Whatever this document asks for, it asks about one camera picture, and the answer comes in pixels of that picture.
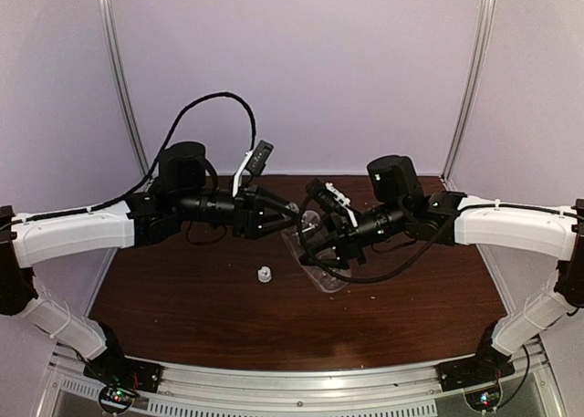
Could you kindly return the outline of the white flip bottle cap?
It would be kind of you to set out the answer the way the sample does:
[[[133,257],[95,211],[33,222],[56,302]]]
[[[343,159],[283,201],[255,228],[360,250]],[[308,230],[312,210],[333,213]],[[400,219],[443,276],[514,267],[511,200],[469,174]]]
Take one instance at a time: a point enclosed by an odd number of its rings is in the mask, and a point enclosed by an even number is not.
[[[272,280],[272,270],[269,266],[261,266],[256,271],[257,279],[262,284],[267,284]]]

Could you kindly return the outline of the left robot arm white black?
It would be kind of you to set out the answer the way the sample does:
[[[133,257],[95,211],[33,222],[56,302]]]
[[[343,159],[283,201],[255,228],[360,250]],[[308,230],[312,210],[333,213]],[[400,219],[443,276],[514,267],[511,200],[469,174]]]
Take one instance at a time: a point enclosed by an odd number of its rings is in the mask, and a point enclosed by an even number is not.
[[[230,189],[221,189],[199,142],[183,141],[163,150],[158,167],[146,191],[117,203],[53,214],[1,209],[2,315],[29,319],[112,384],[131,375],[113,330],[74,315],[65,302],[42,291],[34,282],[34,265],[94,250],[157,245],[180,233],[185,223],[228,227],[235,237],[256,240],[297,221],[291,203],[260,186],[241,185],[239,173]]]

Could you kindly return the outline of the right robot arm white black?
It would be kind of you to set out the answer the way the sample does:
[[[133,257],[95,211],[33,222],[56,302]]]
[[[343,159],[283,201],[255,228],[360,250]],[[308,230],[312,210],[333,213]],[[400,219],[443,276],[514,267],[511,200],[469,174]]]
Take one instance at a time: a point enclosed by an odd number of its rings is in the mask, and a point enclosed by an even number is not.
[[[336,279],[350,261],[364,264],[364,249],[398,234],[423,247],[391,272],[363,278],[373,284],[392,279],[413,265],[432,245],[495,245],[537,252],[558,261],[558,278],[523,308],[498,320],[485,332],[468,361],[474,381],[488,381],[519,348],[562,316],[583,306],[583,202],[539,207],[486,200],[460,192],[427,195],[407,156],[382,156],[367,166],[378,206],[357,213],[349,198],[331,183],[312,181],[306,202],[324,212],[324,238],[316,243],[299,233],[298,261]]]

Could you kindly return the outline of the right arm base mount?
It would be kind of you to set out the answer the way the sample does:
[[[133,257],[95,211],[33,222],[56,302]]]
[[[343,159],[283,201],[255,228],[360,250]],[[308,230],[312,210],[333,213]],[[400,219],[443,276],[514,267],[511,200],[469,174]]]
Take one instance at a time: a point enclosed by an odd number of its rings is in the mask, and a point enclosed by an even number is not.
[[[502,403],[501,380],[516,372],[509,361],[502,363],[469,357],[442,362],[437,366],[443,392],[461,390],[474,412],[494,412]]]

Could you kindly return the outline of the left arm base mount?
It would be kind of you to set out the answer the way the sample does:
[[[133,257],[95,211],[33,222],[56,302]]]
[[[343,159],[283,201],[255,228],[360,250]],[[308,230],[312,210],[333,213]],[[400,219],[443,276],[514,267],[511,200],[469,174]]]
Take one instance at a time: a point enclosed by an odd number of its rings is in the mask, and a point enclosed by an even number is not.
[[[102,384],[97,402],[106,414],[121,414],[145,405],[145,393],[156,393],[162,380],[162,365],[125,358],[119,367],[95,360],[84,362],[83,375]]]

